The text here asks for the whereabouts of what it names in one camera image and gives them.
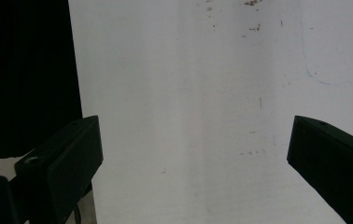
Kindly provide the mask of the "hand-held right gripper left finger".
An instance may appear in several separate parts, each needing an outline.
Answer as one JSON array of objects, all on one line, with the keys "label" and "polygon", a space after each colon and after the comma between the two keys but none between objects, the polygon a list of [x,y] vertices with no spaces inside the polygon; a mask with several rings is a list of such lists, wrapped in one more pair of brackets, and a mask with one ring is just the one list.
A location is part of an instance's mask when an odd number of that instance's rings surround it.
[{"label": "hand-held right gripper left finger", "polygon": [[103,162],[99,118],[79,119],[15,164],[30,224],[64,224]]}]

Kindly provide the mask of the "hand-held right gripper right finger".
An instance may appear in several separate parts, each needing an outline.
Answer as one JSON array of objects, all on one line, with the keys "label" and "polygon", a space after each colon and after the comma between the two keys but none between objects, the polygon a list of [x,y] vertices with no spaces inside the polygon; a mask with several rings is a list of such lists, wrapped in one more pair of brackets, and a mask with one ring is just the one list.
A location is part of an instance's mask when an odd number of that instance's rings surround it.
[{"label": "hand-held right gripper right finger", "polygon": [[353,135],[297,116],[287,161],[346,224],[353,224]]}]

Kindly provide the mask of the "dark curtain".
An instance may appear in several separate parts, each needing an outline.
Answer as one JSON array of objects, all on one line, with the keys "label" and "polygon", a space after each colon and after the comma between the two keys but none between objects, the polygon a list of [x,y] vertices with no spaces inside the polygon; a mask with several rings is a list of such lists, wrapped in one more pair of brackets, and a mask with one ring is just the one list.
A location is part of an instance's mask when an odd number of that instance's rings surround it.
[{"label": "dark curtain", "polygon": [[0,159],[81,117],[68,0],[0,0]]}]

